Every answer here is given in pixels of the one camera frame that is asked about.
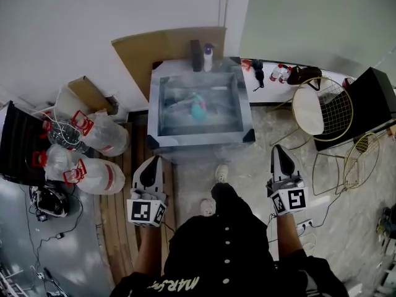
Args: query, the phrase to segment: tile floor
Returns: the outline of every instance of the tile floor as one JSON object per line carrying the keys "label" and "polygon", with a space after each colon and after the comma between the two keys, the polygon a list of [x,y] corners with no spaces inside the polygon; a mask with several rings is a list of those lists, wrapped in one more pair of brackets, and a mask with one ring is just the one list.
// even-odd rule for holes
{"label": "tile floor", "polygon": [[[39,251],[40,263],[42,267],[48,268],[61,287],[72,296],[107,297],[111,288],[98,247],[93,196],[79,191],[78,188],[74,194],[81,199],[84,206],[79,223],[63,239],[51,239],[42,243]],[[35,284],[32,290],[26,291],[29,297],[42,297],[46,296],[43,282],[30,267],[35,265],[36,258],[28,235],[27,218],[32,241],[37,248],[41,239],[71,230],[81,207],[72,198],[67,217],[38,222],[35,215],[26,214],[25,203],[29,207],[28,187],[20,187],[0,178],[0,261],[10,273],[23,270],[14,277],[15,282],[23,289]],[[46,284],[46,289],[55,291],[50,283]]]}
{"label": "tile floor", "polygon": [[[281,138],[296,127],[289,111],[269,113],[270,108],[253,107],[252,117],[256,130],[256,142],[239,147],[221,147],[214,150],[200,150],[199,153],[181,154],[176,160],[176,208],[178,225],[200,213],[200,200],[210,197],[214,183],[214,172],[221,162],[230,169],[229,183],[251,206],[252,211],[267,223],[273,212],[272,204],[266,196],[266,182],[270,174],[270,142]],[[300,131],[282,141],[282,145],[292,148],[304,142]],[[357,279],[363,283],[363,296],[371,296],[378,286],[384,250],[377,242],[376,223],[384,206],[396,202],[396,143],[386,136],[380,139],[379,159],[370,179],[357,189],[350,189],[334,202],[325,223],[320,228],[308,228],[301,241],[307,253],[326,258],[333,272],[343,282]],[[328,150],[332,155],[344,155],[352,143]],[[312,218],[314,225],[323,222],[330,201],[336,198],[334,191],[315,197],[312,193],[312,168],[316,156],[313,140],[293,151],[301,160],[303,175],[309,186],[310,201],[326,200],[324,204],[295,214],[296,223]],[[340,170],[343,164],[338,161]],[[337,166],[333,158],[320,157],[315,170],[316,194],[335,185]],[[276,239],[276,220],[268,227],[269,240]],[[277,242],[271,243],[271,254],[278,258]]]}

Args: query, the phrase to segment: gold wire stool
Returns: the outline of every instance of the gold wire stool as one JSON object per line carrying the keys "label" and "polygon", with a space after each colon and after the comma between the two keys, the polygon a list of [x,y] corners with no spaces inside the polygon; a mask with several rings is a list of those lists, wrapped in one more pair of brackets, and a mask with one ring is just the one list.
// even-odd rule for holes
{"label": "gold wire stool", "polygon": [[[296,94],[302,88],[308,88],[310,85],[308,83],[313,83],[321,85],[321,89],[316,91],[317,98],[319,100],[321,113],[323,117],[323,132],[321,134],[312,134],[306,132],[303,127],[298,123],[295,111],[295,98]],[[293,98],[278,105],[271,111],[275,111],[279,107],[283,106],[285,103],[291,102],[291,110],[293,112],[293,117],[297,123],[297,129],[278,139],[276,142],[271,143],[273,146],[279,143],[281,140],[285,139],[292,133],[302,130],[306,134],[313,137],[315,140],[319,141],[332,141],[339,139],[343,136],[346,131],[350,128],[353,119],[353,105],[348,92],[336,81],[328,77],[316,77],[311,78],[303,82],[296,89]]]}
{"label": "gold wire stool", "polygon": [[337,185],[326,191],[321,192],[320,194],[324,194],[325,192],[331,191],[340,186],[344,186],[345,189],[354,189],[363,185],[369,179],[370,175],[374,171],[379,157],[379,139],[378,136],[372,132],[365,134],[359,139],[359,141],[357,141],[357,143],[344,157],[338,155],[329,155],[324,153],[316,154],[314,167],[312,169],[312,191],[315,196],[319,195],[319,194],[315,194],[314,192],[315,165],[316,165],[317,157],[319,155],[334,157],[336,158],[336,162],[337,162],[337,158],[341,158],[344,160],[342,183],[339,184],[340,170],[337,162],[337,168],[338,168]]}

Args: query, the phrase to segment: black shirt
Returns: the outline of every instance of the black shirt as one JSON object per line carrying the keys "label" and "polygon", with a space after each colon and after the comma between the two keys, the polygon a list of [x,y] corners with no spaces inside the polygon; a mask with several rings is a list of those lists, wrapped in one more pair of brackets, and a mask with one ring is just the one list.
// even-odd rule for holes
{"label": "black shirt", "polygon": [[324,259],[303,250],[279,261],[269,253],[267,226],[253,214],[243,219],[193,217],[170,241],[161,278],[133,273],[111,297],[186,296],[348,296]]}

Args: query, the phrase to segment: plastic bag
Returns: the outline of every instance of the plastic bag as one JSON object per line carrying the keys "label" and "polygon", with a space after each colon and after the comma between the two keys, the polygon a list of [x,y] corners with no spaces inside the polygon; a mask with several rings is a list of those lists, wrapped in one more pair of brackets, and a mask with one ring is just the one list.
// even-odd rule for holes
{"label": "plastic bag", "polygon": [[74,118],[72,121],[82,132],[79,140],[108,157],[126,151],[129,145],[128,131],[116,124],[106,111],[81,115],[84,116],[83,119],[76,122]]}
{"label": "plastic bag", "polygon": [[95,195],[116,194],[125,184],[120,167],[99,158],[79,160],[72,170],[65,171],[63,177],[66,184],[77,184],[82,191]]}
{"label": "plastic bag", "polygon": [[86,158],[86,156],[66,150],[58,144],[51,145],[46,151],[45,178],[53,181],[63,181],[63,172],[75,167],[81,158]]}

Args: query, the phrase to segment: white cushion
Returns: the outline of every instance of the white cushion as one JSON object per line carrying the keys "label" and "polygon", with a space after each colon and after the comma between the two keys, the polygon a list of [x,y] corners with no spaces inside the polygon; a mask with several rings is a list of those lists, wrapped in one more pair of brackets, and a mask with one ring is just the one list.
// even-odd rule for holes
{"label": "white cushion", "polygon": [[315,136],[324,131],[323,115],[317,92],[312,88],[297,89],[293,98],[293,111],[298,126]]}

